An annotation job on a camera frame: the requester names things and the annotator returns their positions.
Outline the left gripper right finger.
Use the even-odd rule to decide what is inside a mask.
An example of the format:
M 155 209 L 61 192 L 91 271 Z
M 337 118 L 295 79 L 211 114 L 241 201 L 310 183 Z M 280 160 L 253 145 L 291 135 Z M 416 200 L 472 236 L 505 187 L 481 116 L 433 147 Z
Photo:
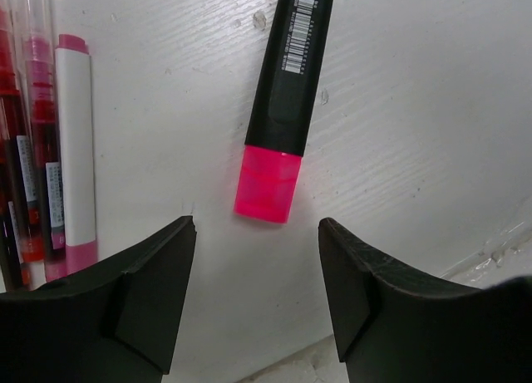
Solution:
M 331 218 L 318 246 L 333 335 L 351 382 L 528 382 L 531 280 L 486 289 L 434 277 Z

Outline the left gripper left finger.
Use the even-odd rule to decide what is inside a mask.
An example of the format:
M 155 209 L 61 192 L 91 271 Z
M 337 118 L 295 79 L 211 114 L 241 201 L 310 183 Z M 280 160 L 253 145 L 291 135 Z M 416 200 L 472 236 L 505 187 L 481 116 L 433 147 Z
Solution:
M 159 382 L 195 254 L 190 216 L 78 273 L 1 296 L 4 382 Z

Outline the pink highlighter black body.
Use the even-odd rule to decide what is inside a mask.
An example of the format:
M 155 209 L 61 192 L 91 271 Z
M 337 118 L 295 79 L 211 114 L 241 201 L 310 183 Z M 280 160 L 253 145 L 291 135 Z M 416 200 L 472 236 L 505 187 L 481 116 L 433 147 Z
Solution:
M 286 223 L 307 144 L 333 0 L 278 0 L 255 92 L 234 212 Z

